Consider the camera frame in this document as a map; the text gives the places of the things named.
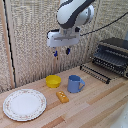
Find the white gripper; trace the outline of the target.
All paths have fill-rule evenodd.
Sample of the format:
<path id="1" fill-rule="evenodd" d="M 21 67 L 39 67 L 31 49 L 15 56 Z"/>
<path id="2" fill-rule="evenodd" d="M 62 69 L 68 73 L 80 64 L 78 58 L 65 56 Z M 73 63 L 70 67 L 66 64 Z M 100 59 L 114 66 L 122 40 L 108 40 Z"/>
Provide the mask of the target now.
<path id="1" fill-rule="evenodd" d="M 60 47 L 71 46 L 77 44 L 80 39 L 80 28 L 73 27 L 69 29 L 54 29 L 47 33 L 47 46 L 48 47 Z M 66 55 L 69 55 L 71 48 L 66 49 Z M 53 51 L 54 57 L 58 57 L 56 49 Z"/>

